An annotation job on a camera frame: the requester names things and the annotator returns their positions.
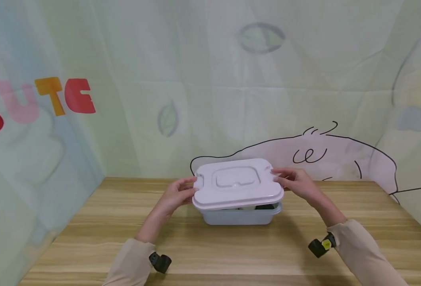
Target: wood grain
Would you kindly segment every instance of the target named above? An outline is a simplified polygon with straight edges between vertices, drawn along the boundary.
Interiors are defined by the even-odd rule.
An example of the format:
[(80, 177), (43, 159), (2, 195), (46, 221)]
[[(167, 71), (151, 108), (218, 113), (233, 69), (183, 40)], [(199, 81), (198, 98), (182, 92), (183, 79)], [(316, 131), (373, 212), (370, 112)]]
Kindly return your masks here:
[[(105, 179), (20, 285), (101, 285), (169, 182)], [(372, 182), (318, 184), (365, 226), (410, 285), (421, 285), (421, 226), (406, 211)], [(282, 202), (267, 226), (208, 226), (193, 206), (179, 208), (157, 242), (173, 262), (147, 285), (359, 285), (335, 251), (317, 259), (307, 249), (326, 235), (315, 210), (290, 192)]]

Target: black wrist device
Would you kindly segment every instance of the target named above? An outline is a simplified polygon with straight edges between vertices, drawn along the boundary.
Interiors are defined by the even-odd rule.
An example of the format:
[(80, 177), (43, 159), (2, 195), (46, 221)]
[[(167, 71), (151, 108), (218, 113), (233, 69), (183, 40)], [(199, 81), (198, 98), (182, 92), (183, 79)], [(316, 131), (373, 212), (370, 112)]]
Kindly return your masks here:
[(336, 247), (336, 239), (331, 232), (328, 232), (328, 235), (322, 240), (314, 239), (308, 246), (309, 250), (317, 257), (320, 258), (328, 250)]
[(166, 271), (168, 271), (169, 265), (171, 265), (172, 262), (168, 256), (159, 256), (156, 252), (149, 256), (149, 260), (153, 268), (162, 274), (165, 274)]

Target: beige sleeve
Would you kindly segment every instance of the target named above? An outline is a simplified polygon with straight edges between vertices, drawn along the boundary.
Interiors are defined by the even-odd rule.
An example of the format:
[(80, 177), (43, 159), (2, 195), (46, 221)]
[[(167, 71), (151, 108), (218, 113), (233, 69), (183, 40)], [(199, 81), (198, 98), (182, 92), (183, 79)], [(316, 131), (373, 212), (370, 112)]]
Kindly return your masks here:
[(143, 286), (150, 274), (154, 245), (128, 239), (115, 257), (102, 286)]
[(382, 255), (373, 237), (355, 220), (328, 228), (336, 250), (362, 286), (407, 286)]

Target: hand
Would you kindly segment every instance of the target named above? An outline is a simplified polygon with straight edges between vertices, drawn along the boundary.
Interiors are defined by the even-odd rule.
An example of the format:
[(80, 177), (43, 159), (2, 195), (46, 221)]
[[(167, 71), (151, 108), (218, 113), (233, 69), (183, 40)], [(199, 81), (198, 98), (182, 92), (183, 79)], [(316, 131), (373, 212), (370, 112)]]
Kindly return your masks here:
[(181, 178), (170, 184), (145, 219), (135, 239), (145, 243), (154, 243), (172, 213), (181, 205), (191, 203), (197, 191), (192, 184), (196, 179), (196, 177)]
[(288, 188), (295, 195), (305, 199), (309, 204), (325, 196), (303, 169), (274, 168), (271, 172), (280, 174), (279, 177), (274, 178), (275, 182), (279, 183), (283, 188)]
[(197, 189), (193, 188), (193, 183), (196, 180), (196, 177), (188, 177), (171, 183), (154, 206), (152, 212), (169, 218), (178, 207), (190, 204), (193, 195), (197, 191)]

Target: yellow label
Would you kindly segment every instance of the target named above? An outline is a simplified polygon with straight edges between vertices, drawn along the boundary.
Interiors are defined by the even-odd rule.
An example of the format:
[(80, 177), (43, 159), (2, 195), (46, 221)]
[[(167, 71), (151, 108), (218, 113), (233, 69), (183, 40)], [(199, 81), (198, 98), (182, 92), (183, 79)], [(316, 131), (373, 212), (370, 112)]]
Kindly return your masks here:
[(324, 241), (322, 241), (322, 245), (323, 247), (325, 247), (326, 250), (330, 250), (331, 249), (330, 239), (325, 239)]

